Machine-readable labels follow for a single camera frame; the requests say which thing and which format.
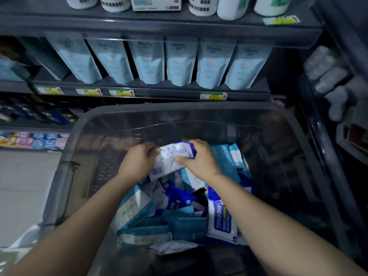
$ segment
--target white wet wipes package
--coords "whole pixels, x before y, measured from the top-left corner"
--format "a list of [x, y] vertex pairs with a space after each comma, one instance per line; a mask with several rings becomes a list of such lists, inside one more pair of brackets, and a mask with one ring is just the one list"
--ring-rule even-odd
[[116, 83], [133, 80], [128, 57], [122, 40], [88, 40], [92, 50]]
[[128, 42], [139, 78], [146, 84], [165, 80], [164, 48], [162, 38], [145, 38]]
[[177, 142], [161, 147], [161, 153], [154, 160], [154, 168], [147, 176], [147, 181], [163, 177], [184, 166], [174, 161], [177, 156], [194, 157], [194, 146], [189, 142]]
[[230, 62], [236, 41], [201, 39], [198, 46], [197, 83], [213, 89], [220, 85]]
[[240, 44], [230, 61], [225, 84], [232, 90], [247, 89], [267, 61], [272, 46]]
[[168, 80], [179, 87], [191, 83], [198, 39], [169, 37], [165, 47]]
[[91, 84], [102, 79], [80, 33], [47, 32], [47, 40], [78, 80]]
[[150, 246], [149, 248], [158, 255], [169, 255], [175, 253], [181, 253], [186, 250], [190, 250], [198, 247], [199, 244], [185, 240], [172, 240], [168, 242], [158, 243]]

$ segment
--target hand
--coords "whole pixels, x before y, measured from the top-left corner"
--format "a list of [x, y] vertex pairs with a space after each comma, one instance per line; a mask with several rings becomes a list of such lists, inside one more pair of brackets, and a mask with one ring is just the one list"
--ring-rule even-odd
[[208, 143], [203, 140], [193, 139], [189, 142], [194, 144], [194, 149], [197, 151], [195, 159], [178, 156], [175, 157], [175, 161], [187, 167], [196, 177], [210, 185], [213, 176], [223, 174], [214, 152]]
[[129, 148], [117, 177], [137, 184], [146, 178], [154, 168], [154, 160], [161, 149], [153, 142], [146, 142]]

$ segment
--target person's arm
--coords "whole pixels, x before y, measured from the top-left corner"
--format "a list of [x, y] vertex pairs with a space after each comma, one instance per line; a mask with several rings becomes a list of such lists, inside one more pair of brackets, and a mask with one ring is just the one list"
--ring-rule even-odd
[[191, 143], [196, 158], [175, 160], [216, 191], [269, 275], [366, 275], [334, 246], [224, 175], [206, 142]]
[[129, 149], [117, 176], [42, 240], [7, 276], [84, 276], [124, 196], [154, 167], [153, 142]]

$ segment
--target light blue pouch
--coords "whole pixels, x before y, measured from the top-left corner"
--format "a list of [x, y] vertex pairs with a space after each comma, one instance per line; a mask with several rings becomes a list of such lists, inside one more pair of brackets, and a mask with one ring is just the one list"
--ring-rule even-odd
[[220, 85], [230, 62], [236, 42], [201, 39], [198, 46], [197, 83], [213, 89]]
[[129, 41], [139, 78], [146, 84], [158, 84], [165, 80], [164, 48], [162, 38]]
[[47, 32], [47, 40], [78, 80], [92, 84], [102, 79], [81, 34]]
[[119, 234], [121, 229], [138, 225], [155, 209], [156, 204], [135, 185], [122, 200], [111, 223], [111, 227]]
[[198, 39], [169, 37], [166, 39], [165, 46], [168, 80], [179, 87], [191, 83]]
[[121, 246], [151, 246], [172, 240], [168, 225], [156, 227], [136, 227], [123, 229], [119, 235]]
[[121, 40], [87, 40], [97, 58], [116, 83], [134, 80], [128, 57]]
[[168, 217], [173, 240], [196, 241], [207, 235], [207, 218]]
[[214, 152], [220, 170], [235, 182], [240, 183], [238, 171], [229, 151], [229, 145], [211, 145], [211, 149]]
[[232, 90], [250, 88], [271, 51], [272, 46], [238, 45], [232, 56], [225, 84]]

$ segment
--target teal packaging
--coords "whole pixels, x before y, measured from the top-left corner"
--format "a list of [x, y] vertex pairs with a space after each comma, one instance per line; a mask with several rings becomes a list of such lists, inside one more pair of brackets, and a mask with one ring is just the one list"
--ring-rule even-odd
[[128, 42], [141, 81], [158, 84], [165, 80], [163, 38]]
[[134, 80], [122, 40], [87, 40], [90, 47], [116, 83]]
[[90, 50], [79, 33], [47, 32], [47, 40], [78, 80], [91, 84], [102, 79]]
[[168, 80], [179, 87], [191, 83], [198, 39], [169, 37], [166, 39], [165, 47]]
[[197, 83], [213, 89], [220, 85], [230, 62], [236, 42], [201, 39], [198, 46]]
[[168, 225], [126, 228], [120, 232], [119, 243], [121, 246], [151, 246], [171, 241], [172, 237], [171, 228]]
[[225, 84], [232, 90], [247, 89], [265, 64], [272, 46], [240, 44], [232, 56]]

